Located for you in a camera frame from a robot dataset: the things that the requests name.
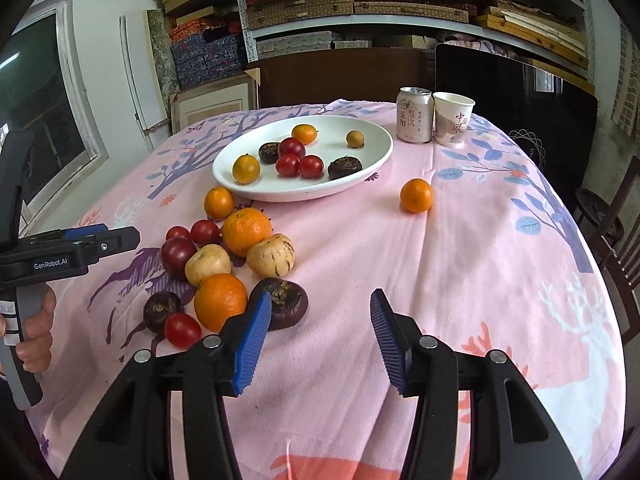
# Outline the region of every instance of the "picture frame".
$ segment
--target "picture frame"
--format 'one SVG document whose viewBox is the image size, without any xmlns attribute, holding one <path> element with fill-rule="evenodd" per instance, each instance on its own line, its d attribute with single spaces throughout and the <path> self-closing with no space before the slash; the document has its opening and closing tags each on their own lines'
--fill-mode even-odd
<svg viewBox="0 0 640 480">
<path fill-rule="evenodd" d="M 246 72 L 171 97 L 172 134 L 216 115 L 259 108 L 258 81 Z"/>
</svg>

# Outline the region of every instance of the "window frame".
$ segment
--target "window frame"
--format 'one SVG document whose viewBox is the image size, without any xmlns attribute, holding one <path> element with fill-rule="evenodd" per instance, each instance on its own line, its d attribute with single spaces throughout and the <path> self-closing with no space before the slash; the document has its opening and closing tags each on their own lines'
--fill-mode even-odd
<svg viewBox="0 0 640 480">
<path fill-rule="evenodd" d="M 22 204 L 22 218 L 26 224 L 22 232 L 28 231 L 54 202 L 62 198 L 72 183 L 87 176 L 108 158 L 82 80 L 72 9 L 73 0 L 44 0 L 28 10 L 12 33 L 17 34 L 48 16 L 56 17 L 58 58 L 66 98 L 84 144 L 84 152 L 51 179 L 28 205 Z"/>
</svg>

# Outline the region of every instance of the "black panel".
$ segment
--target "black panel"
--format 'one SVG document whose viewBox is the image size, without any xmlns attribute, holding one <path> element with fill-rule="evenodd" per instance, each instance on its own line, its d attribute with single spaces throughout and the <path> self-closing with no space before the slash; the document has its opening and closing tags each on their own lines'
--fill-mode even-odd
<svg viewBox="0 0 640 480">
<path fill-rule="evenodd" d="M 436 90 L 472 98 L 474 113 L 507 134 L 534 134 L 544 149 L 543 160 L 533 142 L 514 140 L 567 208 L 575 207 L 574 193 L 582 185 L 593 143 L 598 111 L 594 96 L 531 65 L 448 44 L 436 47 Z"/>
</svg>

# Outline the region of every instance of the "paper cup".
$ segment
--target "paper cup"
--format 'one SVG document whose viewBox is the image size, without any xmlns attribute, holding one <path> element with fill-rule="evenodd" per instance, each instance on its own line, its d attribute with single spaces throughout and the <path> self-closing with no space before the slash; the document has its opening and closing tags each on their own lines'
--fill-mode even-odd
<svg viewBox="0 0 640 480">
<path fill-rule="evenodd" d="M 448 148 L 458 148 L 465 143 L 466 127 L 471 120 L 475 101 L 463 95 L 448 92 L 433 94 L 435 103 L 435 137 Z"/>
</svg>

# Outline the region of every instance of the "orange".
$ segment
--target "orange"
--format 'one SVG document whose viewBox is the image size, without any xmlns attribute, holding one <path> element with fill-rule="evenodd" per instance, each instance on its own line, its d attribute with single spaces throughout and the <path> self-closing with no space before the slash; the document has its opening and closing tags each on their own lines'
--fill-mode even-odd
<svg viewBox="0 0 640 480">
<path fill-rule="evenodd" d="M 400 190 L 402 207 L 412 213 L 422 213 L 433 205 L 433 189 L 421 178 L 412 178 Z"/>
<path fill-rule="evenodd" d="M 247 207 L 225 220 L 222 239 L 233 254 L 245 258 L 252 246 L 271 236 L 272 232 L 269 219 L 257 209 Z"/>
<path fill-rule="evenodd" d="M 243 282 L 231 274 L 214 274 L 200 283 L 193 306 L 204 328 L 220 332 L 227 319 L 244 313 L 246 302 Z"/>
<path fill-rule="evenodd" d="M 235 208 L 234 196 L 225 187 L 211 189 L 204 199 L 204 212 L 212 220 L 224 220 Z"/>
<path fill-rule="evenodd" d="M 311 144 L 318 136 L 318 130 L 316 130 L 311 124 L 299 124 L 291 131 L 291 137 L 299 140 L 305 146 Z"/>
</svg>

